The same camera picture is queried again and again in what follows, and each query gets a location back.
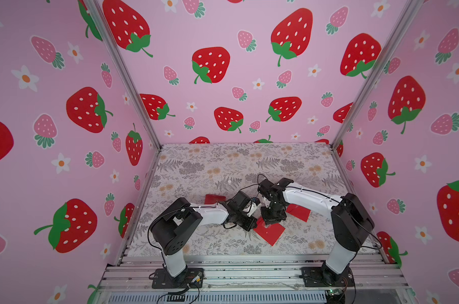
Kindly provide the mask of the red envelope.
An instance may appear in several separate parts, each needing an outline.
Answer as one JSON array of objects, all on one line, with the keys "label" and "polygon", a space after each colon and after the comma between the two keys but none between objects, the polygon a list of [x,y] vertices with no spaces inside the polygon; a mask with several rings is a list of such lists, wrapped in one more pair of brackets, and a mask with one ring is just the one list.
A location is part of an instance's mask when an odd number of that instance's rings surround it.
[{"label": "red envelope", "polygon": [[281,224],[266,225],[263,218],[257,221],[254,231],[268,244],[274,246],[283,235],[285,228]]},{"label": "red envelope", "polygon": [[295,204],[290,204],[287,209],[286,213],[290,214],[304,222],[307,222],[309,220],[309,216],[311,214],[311,211],[305,207],[295,205]]},{"label": "red envelope", "polygon": [[205,205],[213,205],[213,204],[217,204],[217,203],[225,202],[225,201],[226,201],[226,197],[225,196],[207,194],[207,195],[205,195],[204,204]]}]

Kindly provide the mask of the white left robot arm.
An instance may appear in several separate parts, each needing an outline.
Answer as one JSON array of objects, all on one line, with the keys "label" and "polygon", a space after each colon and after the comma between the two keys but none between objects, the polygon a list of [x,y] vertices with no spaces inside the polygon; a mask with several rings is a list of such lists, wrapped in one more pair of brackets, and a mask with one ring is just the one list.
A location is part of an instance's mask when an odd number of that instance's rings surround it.
[{"label": "white left robot arm", "polygon": [[164,263],[155,271],[153,289],[182,288],[195,284],[203,277],[204,270],[191,271],[184,258],[183,247],[197,228],[205,225],[221,225],[229,229],[229,224],[251,231],[257,227],[253,216],[261,201],[249,197],[243,191],[226,201],[198,205],[186,198],[178,198],[162,212],[149,226],[148,239],[161,251]]}]

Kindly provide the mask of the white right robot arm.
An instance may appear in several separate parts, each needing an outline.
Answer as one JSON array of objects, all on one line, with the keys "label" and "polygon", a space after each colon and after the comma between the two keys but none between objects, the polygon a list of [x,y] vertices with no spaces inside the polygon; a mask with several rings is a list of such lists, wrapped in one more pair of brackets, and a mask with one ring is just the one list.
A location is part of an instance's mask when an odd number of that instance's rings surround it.
[{"label": "white right robot arm", "polygon": [[304,207],[331,221],[335,242],[317,271],[324,286],[335,286],[340,281],[375,227],[359,198],[352,193],[344,196],[325,194],[288,178],[276,183],[265,179],[259,182],[258,193],[265,201],[261,215],[267,225],[286,220],[290,205]]}]

